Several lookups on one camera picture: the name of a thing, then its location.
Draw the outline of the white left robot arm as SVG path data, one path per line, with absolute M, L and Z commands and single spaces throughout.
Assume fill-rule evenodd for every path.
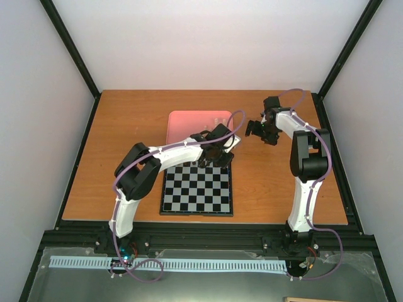
M 234 132 L 218 138 L 194 134 L 183 141 L 160 147 L 137 143 L 115 171 L 113 190 L 116 202 L 111 220 L 109 246 L 117 253 L 131 246 L 129 234 L 141 199 L 152 190 L 160 172 L 185 163 L 197 167 L 226 168 L 234 158 L 232 149 L 241 142 Z

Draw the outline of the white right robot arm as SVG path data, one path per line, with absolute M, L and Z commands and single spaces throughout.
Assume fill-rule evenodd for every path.
M 267 109 L 261 121 L 251 120 L 246 128 L 247 137 L 257 136 L 268 145 L 276 145 L 282 133 L 292 140 L 290 170 L 295 177 L 287 224 L 292 232 L 309 232 L 319 189 L 332 169 L 330 133 L 310 125 L 290 108 Z

